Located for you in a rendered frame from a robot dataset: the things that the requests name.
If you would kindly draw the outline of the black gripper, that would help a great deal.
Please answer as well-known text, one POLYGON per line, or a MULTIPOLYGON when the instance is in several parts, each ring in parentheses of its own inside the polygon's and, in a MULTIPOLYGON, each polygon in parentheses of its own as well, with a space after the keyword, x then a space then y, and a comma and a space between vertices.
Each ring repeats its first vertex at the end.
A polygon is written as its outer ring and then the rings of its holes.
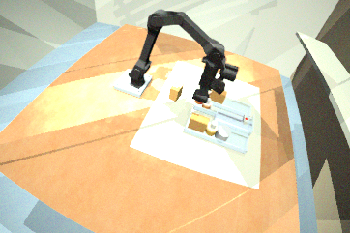
POLYGON ((216 77, 210 77, 205 73, 202 73, 201 78, 199 80, 199 89, 195 89, 192 98, 198 102, 207 103, 210 94, 209 94, 209 86, 216 77))

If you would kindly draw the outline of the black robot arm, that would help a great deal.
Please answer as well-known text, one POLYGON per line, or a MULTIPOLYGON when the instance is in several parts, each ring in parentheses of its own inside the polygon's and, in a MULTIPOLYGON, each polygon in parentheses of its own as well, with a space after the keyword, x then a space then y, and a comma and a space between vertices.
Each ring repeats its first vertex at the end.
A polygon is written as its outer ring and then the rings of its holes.
POLYGON ((211 82, 209 86, 210 91, 212 89, 218 94, 221 94, 225 90, 224 80, 234 83, 239 68, 226 63, 227 59, 224 54, 225 48, 223 44, 211 39, 184 12, 156 10, 148 16, 148 34, 142 46, 139 58, 128 73, 128 77, 131 79, 129 85, 140 89, 145 83, 145 73, 148 72, 153 62, 150 61, 150 56, 158 34, 162 27, 171 25, 179 25, 182 27, 187 34, 202 46, 206 56, 202 57, 201 62, 205 63, 203 72, 206 75, 215 77, 220 69, 220 77, 215 78, 215 80, 211 82))

